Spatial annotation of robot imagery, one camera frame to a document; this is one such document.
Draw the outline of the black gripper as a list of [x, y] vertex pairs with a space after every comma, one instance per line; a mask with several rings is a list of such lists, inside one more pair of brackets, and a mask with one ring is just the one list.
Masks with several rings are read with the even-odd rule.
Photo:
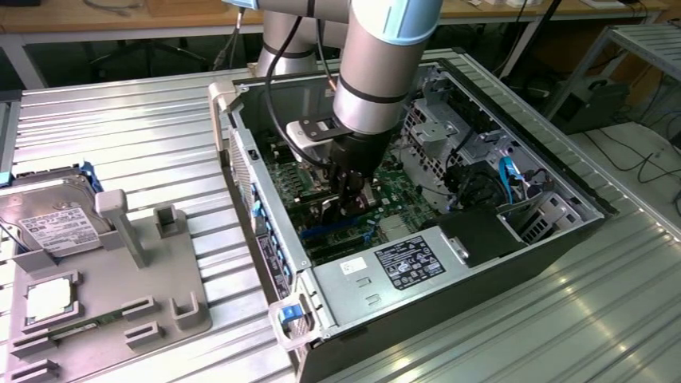
[[336, 180], [343, 174], [373, 177], [383, 162], [391, 141], [391, 132], [376, 135], [351, 133], [337, 136], [331, 143], [331, 179]]

